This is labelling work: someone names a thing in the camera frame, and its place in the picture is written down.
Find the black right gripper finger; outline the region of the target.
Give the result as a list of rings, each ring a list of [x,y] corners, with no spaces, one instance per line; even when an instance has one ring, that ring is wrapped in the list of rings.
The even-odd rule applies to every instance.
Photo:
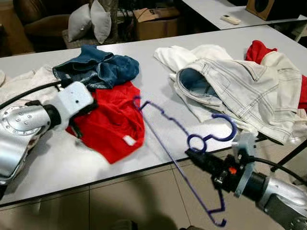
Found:
[[[191,160],[195,166],[197,166],[202,171],[208,173],[208,175],[213,175],[213,165],[210,160],[207,159],[193,159]]]
[[[194,149],[187,149],[186,155],[190,158],[193,164],[198,167],[217,167],[221,165],[221,159],[210,153],[203,153]]]

